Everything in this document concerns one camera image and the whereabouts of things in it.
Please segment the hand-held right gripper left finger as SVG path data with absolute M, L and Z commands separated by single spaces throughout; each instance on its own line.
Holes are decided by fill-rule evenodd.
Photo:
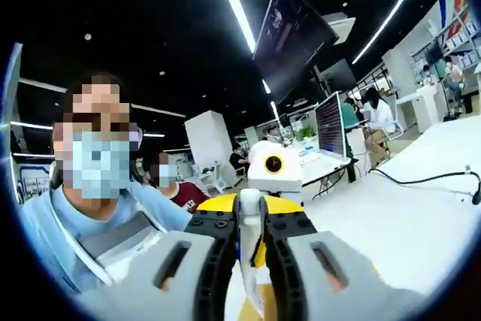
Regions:
M 95 320 L 223 320 L 239 213 L 235 194 L 207 200 L 185 231 L 133 259 L 124 279 L 85 293 L 86 312 Z

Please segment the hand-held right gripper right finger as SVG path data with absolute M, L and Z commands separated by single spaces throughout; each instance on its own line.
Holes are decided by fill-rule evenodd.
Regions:
M 373 262 L 331 232 L 318 232 L 300 206 L 260 201 L 265 261 L 279 320 L 404 320 L 425 296 L 387 284 Z

